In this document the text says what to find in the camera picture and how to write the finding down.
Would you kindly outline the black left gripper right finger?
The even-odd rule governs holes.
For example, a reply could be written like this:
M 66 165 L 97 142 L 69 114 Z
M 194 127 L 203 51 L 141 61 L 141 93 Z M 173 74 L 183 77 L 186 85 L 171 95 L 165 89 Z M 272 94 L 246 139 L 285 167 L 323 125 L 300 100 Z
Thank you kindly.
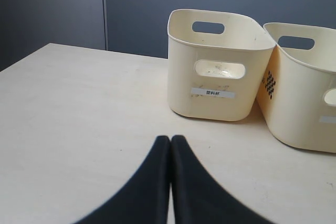
M 182 135 L 171 139 L 171 162 L 176 223 L 271 223 L 225 190 Z

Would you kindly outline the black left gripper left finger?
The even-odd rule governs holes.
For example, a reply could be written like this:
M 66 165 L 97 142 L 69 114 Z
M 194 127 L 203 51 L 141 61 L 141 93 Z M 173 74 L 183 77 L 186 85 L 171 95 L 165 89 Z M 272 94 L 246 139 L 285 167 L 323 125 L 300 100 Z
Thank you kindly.
M 132 177 L 104 204 L 77 223 L 167 223 L 171 142 L 157 136 Z

